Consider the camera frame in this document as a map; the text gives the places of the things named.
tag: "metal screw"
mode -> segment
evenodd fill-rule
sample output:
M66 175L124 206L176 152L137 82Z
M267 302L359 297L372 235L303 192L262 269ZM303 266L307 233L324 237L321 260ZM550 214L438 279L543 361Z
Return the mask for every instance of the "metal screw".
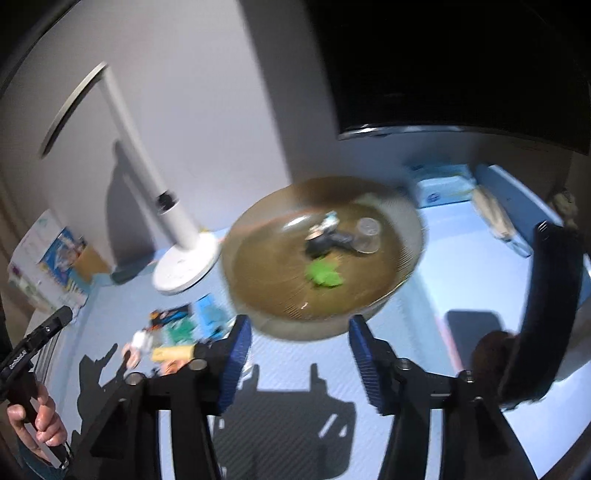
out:
M125 377L125 383L128 385L138 385L144 378L146 378L145 375L140 372L131 372Z
M207 362L202 358L191 360L189 368L194 371L203 370L207 367Z
M400 370L410 370L410 361L408 358L399 358L398 367Z

